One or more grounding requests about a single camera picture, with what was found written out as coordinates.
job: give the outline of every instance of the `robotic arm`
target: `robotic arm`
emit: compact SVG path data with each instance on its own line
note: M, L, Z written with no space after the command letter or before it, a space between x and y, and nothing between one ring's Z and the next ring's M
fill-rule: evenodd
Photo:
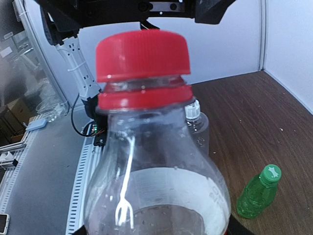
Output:
M107 118L95 107L100 86L95 82L81 53L80 28L125 22L139 22L141 29L157 28L149 17L183 17L196 23L219 24L227 8L235 0L35 0L41 6L42 21L48 42L55 46L74 73L79 97L87 115L104 130L95 145L103 145Z

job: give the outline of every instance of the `green plastic bottle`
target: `green plastic bottle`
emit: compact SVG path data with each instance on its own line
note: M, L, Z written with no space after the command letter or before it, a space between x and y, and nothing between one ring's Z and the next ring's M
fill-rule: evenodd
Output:
M253 219L268 207L275 198L282 171L276 165L267 165L261 174L250 180L237 201L238 215Z

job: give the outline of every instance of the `white bottle cap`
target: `white bottle cap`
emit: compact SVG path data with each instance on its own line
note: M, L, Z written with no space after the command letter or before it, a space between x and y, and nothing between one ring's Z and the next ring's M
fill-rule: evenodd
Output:
M185 113L187 120L195 120L200 117L201 111L199 101L196 100L194 103L185 106Z

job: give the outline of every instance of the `green bottle cap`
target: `green bottle cap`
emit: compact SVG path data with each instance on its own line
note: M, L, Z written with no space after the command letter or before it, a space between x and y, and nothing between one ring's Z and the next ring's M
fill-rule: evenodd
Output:
M274 164L267 165L260 174L261 182L267 186L277 185L281 178L282 171Z

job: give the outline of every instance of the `plastic bottle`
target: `plastic bottle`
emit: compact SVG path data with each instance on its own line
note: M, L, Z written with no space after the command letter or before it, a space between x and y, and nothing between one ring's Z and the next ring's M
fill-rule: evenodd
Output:
M104 156L89 183L89 235L223 235L225 181L192 142L184 106L194 102L185 39L144 30L102 41L96 51L99 112L109 112Z
M280 168L270 164L253 177L237 201L238 214L249 219L261 214L273 202L281 176Z
M201 112L199 101L185 106L186 121L194 142L209 156L209 119Z

